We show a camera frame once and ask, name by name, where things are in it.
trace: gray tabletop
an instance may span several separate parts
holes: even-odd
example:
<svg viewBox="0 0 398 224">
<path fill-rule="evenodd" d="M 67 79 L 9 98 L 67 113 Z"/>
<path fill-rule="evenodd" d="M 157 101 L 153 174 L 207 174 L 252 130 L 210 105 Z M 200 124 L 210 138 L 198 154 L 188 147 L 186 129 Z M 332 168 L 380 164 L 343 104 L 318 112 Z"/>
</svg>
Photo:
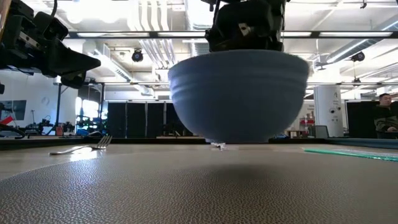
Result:
<svg viewBox="0 0 398 224">
<path fill-rule="evenodd" d="M 278 151 L 165 151 L 0 181 L 0 223 L 397 223 L 398 163 Z"/>
</svg>

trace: poster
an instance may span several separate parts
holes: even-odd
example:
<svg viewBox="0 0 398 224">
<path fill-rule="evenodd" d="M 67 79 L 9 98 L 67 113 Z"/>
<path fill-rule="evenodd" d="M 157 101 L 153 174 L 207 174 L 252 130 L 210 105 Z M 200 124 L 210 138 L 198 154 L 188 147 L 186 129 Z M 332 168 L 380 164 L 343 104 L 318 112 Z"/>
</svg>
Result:
<svg viewBox="0 0 398 224">
<path fill-rule="evenodd" d="M 14 116 L 12 115 L 12 107 L 14 107 Z M 23 121 L 25 119 L 25 110 L 26 100 L 0 101 L 0 120 L 12 116 L 17 121 Z"/>
</svg>

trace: window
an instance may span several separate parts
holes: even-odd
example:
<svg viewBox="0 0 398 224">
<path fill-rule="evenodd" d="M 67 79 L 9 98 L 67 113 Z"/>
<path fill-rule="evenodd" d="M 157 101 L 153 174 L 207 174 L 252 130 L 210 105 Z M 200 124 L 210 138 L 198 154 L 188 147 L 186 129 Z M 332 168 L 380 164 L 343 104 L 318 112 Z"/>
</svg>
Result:
<svg viewBox="0 0 398 224">
<path fill-rule="evenodd" d="M 97 118 L 99 106 L 95 101 L 83 100 L 83 115 L 89 118 Z"/>
<path fill-rule="evenodd" d="M 80 109 L 81 109 L 81 98 L 76 97 L 76 103 L 75 103 L 75 113 L 76 115 L 80 115 Z"/>
</svg>

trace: man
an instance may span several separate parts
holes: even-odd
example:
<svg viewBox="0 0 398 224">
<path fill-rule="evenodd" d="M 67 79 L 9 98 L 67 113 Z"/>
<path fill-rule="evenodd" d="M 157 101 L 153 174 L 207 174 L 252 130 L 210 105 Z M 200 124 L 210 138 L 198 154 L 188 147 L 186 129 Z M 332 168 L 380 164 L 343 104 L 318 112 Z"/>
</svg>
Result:
<svg viewBox="0 0 398 224">
<path fill-rule="evenodd" d="M 392 132 L 398 131 L 396 111 L 391 110 L 392 97 L 388 93 L 379 96 L 380 104 L 373 109 L 374 125 L 378 138 L 396 138 Z"/>
</svg>

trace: red object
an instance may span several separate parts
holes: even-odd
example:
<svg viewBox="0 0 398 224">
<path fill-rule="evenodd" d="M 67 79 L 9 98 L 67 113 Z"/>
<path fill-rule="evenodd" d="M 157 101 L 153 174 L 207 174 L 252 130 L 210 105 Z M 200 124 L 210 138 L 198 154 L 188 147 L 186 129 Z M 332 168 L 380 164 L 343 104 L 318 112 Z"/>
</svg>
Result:
<svg viewBox="0 0 398 224">
<path fill-rule="evenodd" d="M 301 121 L 300 121 L 300 124 L 305 124 L 305 120 L 301 120 Z M 312 119 L 307 120 L 307 124 L 315 124 L 315 121 L 312 120 Z"/>
<path fill-rule="evenodd" d="M 55 128 L 55 135 L 56 136 L 63 136 L 63 128 L 62 127 L 56 127 Z"/>
<path fill-rule="evenodd" d="M 8 116 L 6 119 L 0 121 L 1 124 L 9 124 L 11 121 L 13 121 L 14 119 L 12 118 L 12 116 Z"/>
</svg>

